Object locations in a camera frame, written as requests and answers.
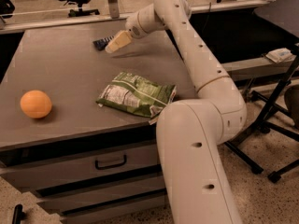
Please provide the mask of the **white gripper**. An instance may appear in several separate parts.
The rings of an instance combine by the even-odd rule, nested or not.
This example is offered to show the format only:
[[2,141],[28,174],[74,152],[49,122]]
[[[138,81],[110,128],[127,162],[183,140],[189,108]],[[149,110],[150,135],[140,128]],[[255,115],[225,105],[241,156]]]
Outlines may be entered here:
[[113,53],[129,45],[133,38],[140,39],[155,29],[155,13],[152,7],[144,7],[130,15],[125,23],[127,31],[119,31],[107,44],[105,51]]

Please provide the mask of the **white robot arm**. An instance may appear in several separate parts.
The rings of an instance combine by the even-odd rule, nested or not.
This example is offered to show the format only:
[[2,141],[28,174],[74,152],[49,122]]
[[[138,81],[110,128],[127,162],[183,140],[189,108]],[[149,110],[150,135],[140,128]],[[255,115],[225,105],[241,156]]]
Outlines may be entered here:
[[153,0],[127,19],[108,43],[112,53],[152,32],[171,31],[197,97],[168,105],[156,126],[157,147],[175,224],[243,224],[218,145],[247,118],[234,82],[189,22],[186,0]]

